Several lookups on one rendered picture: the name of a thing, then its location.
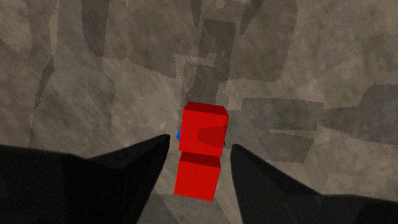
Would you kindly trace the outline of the red cube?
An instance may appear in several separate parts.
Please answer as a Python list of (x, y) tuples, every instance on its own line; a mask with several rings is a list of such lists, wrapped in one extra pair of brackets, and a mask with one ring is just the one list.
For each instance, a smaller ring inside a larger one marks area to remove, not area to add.
[(220, 170), (218, 156), (182, 151), (174, 194), (212, 202)]
[(221, 157), (228, 119), (224, 106), (188, 101), (183, 109), (179, 151)]

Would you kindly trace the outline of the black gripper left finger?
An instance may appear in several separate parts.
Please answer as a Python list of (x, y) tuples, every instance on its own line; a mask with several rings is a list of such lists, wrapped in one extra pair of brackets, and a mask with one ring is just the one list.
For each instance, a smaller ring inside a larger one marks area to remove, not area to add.
[(0, 145), (0, 212), (50, 224), (136, 224), (169, 145), (162, 134), (90, 158)]

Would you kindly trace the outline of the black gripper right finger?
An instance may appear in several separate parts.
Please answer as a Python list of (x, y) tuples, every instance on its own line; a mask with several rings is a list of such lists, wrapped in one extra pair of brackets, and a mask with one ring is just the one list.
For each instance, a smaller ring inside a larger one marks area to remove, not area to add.
[(230, 163), (242, 224), (398, 224), (398, 202), (321, 194), (239, 144)]

